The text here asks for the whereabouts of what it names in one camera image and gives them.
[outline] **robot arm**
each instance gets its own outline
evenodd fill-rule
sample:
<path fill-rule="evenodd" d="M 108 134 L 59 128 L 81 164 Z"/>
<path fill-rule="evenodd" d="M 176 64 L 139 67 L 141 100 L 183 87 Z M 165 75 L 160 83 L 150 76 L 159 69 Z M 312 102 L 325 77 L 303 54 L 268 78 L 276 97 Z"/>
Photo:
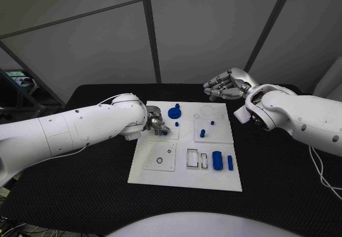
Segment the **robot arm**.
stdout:
<path fill-rule="evenodd" d="M 29 166 L 118 134 L 133 140 L 153 127 L 162 135 L 170 131 L 162 121 L 160 109 L 126 94 L 110 105 L 0 125 L 0 187 Z"/>
<path fill-rule="evenodd" d="M 222 75 L 225 82 L 216 80 Z M 297 141 L 342 156 L 342 102 L 296 95 L 279 85 L 260 85 L 237 68 L 216 78 L 205 83 L 205 93 L 225 99 L 245 98 L 244 106 L 234 112 L 241 123 L 254 120 L 267 131 L 280 127 Z"/>

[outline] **circular hole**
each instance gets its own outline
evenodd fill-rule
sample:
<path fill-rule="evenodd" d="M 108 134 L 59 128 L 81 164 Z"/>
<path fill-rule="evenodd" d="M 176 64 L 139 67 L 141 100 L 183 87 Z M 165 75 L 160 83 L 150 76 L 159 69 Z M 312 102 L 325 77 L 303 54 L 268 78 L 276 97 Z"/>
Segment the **circular hole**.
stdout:
<path fill-rule="evenodd" d="M 333 142 L 336 142 L 336 141 L 339 140 L 339 138 L 341 138 L 341 137 L 335 135 L 335 136 L 333 136 Z"/>

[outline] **robotic hand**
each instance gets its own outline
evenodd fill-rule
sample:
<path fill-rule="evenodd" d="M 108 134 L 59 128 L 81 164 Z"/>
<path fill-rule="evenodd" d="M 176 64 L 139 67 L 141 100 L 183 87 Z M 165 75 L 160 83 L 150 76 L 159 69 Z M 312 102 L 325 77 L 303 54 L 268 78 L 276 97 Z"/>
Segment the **robotic hand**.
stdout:
<path fill-rule="evenodd" d="M 118 134 L 134 140 L 140 132 L 152 128 L 156 135 L 170 132 L 159 107 L 144 106 L 133 94 L 114 97 L 110 105 L 102 101 L 94 106 L 0 125 L 0 187 L 29 166 Z"/>
<path fill-rule="evenodd" d="M 254 120 L 267 131 L 280 127 L 297 141 L 342 156 L 342 102 L 296 95 L 279 85 L 260 85 L 238 68 L 219 74 L 203 88 L 212 101 L 216 97 L 245 98 L 244 106 L 234 112 L 241 123 Z"/>

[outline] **white wall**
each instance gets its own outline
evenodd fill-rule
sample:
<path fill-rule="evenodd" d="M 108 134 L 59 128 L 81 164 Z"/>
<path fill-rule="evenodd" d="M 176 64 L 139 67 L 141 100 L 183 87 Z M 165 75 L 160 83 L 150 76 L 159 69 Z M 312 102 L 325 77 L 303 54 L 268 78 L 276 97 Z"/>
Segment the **white wall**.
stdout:
<path fill-rule="evenodd" d="M 22 67 L 0 48 L 0 68 L 3 70 L 22 70 Z"/>
<path fill-rule="evenodd" d="M 1 0 L 0 35 L 25 30 L 130 0 Z"/>
<path fill-rule="evenodd" d="M 141 2 L 1 41 L 63 102 L 82 84 L 156 83 Z"/>
<path fill-rule="evenodd" d="M 342 1 L 289 0 L 250 73 L 260 83 L 294 84 L 303 92 L 342 56 Z"/>
<path fill-rule="evenodd" d="M 274 0 L 152 0 L 163 83 L 244 68 Z"/>

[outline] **black table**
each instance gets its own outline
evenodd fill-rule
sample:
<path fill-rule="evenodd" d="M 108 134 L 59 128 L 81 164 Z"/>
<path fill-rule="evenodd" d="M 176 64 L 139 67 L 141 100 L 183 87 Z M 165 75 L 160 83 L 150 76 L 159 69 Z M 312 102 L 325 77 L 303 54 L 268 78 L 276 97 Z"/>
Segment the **black table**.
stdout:
<path fill-rule="evenodd" d="M 65 110 L 133 92 L 143 101 L 209 102 L 199 84 L 84 85 Z M 242 193 L 128 184 L 136 141 L 115 138 L 74 156 L 27 168 L 0 208 L 10 219 L 81 233 L 108 234 L 169 212 L 216 212 L 266 222 L 303 236 L 342 236 L 342 201 L 319 182 L 307 146 L 281 129 L 240 124 L 227 101 Z M 342 180 L 342 158 L 319 152 L 326 178 Z"/>

